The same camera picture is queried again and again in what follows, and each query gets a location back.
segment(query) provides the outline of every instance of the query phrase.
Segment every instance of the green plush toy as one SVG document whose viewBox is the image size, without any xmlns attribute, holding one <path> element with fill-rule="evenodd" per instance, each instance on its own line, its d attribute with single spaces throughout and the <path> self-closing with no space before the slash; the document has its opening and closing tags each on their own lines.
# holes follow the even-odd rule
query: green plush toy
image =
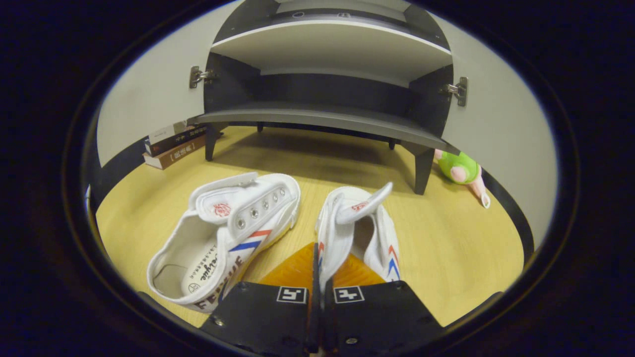
<svg viewBox="0 0 635 357">
<path fill-rule="evenodd" d="M 434 157 L 439 161 L 439 167 L 444 175 L 456 184 L 468 185 L 476 196 L 481 198 L 483 206 L 490 207 L 491 199 L 487 195 L 485 183 L 481 177 L 481 165 L 464 152 L 457 156 L 436 149 Z"/>
</svg>

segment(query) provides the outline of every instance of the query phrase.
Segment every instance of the white sneaker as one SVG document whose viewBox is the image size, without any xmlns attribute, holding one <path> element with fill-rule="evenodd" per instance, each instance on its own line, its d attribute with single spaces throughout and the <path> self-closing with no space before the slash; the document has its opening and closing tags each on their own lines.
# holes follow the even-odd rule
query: white sneaker
<svg viewBox="0 0 635 357">
<path fill-rule="evenodd" d="M 326 282 L 349 253 L 385 281 L 401 279 L 397 234 L 382 206 L 391 191 L 392 182 L 389 182 L 373 195 L 357 187 L 339 187 L 328 195 L 316 223 L 317 266 L 323 293 Z"/>
<path fill-rule="evenodd" d="M 177 228 L 150 260 L 150 289 L 211 313 L 251 260 L 293 227 L 299 202 L 298 182 L 281 173 L 245 173 L 197 188 Z"/>
</svg>

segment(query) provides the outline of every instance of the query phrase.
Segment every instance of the white cabinet door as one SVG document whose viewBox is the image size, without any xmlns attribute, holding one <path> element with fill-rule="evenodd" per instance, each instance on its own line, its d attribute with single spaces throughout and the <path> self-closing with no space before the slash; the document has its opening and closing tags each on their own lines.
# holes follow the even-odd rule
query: white cabinet door
<svg viewBox="0 0 635 357">
<path fill-rule="evenodd" d="M 145 52 L 113 86 L 97 123 L 101 165 L 150 132 L 203 113 L 203 86 L 189 89 L 192 66 L 204 69 L 211 44 L 243 0 L 193 20 Z"/>
<path fill-rule="evenodd" d="M 487 46 L 435 15 L 450 44 L 454 83 L 469 78 L 467 106 L 452 98 L 443 139 L 483 166 L 520 206 L 542 242 L 554 211 L 554 137 L 540 104 L 514 69 Z"/>
</svg>

